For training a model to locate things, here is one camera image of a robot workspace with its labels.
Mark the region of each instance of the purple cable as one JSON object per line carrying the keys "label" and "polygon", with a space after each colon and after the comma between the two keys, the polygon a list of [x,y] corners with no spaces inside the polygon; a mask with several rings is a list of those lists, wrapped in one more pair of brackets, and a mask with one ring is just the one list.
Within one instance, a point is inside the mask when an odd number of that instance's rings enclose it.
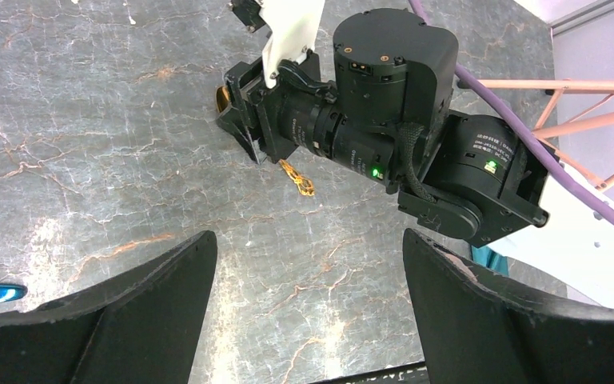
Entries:
{"label": "purple cable", "polygon": [[[409,0],[413,12],[423,18],[429,25],[429,16],[422,7],[421,0]],[[582,185],[576,182],[569,174],[564,171],[564,168],[556,162],[554,157],[548,153],[548,151],[538,142],[533,136],[528,127],[521,121],[521,119],[514,114],[507,105],[497,97],[490,89],[486,88],[479,80],[477,80],[472,74],[469,73],[460,64],[456,67],[456,76],[462,80],[469,89],[483,98],[502,118],[507,124],[512,127],[516,136],[526,145],[531,153],[540,161],[540,163],[549,171],[549,173],[559,182],[573,196],[582,201],[590,209],[596,211],[601,217],[605,218],[608,222],[614,225],[614,209],[608,204],[602,202],[592,192],[585,189]]]}

